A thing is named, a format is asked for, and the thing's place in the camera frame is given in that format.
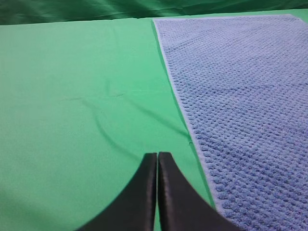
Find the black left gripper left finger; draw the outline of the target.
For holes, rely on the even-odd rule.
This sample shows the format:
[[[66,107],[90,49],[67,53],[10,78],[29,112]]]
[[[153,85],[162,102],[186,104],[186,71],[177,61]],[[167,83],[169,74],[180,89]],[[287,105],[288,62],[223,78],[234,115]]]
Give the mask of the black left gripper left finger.
[[[121,193],[79,231],[152,231],[156,207],[157,154],[147,153]]]

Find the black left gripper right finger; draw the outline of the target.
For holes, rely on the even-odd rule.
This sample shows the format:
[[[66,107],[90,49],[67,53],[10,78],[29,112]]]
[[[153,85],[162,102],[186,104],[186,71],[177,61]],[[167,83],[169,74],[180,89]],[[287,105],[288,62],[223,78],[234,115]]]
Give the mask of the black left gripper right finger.
[[[158,155],[158,207],[163,231],[240,230],[197,193],[168,152]]]

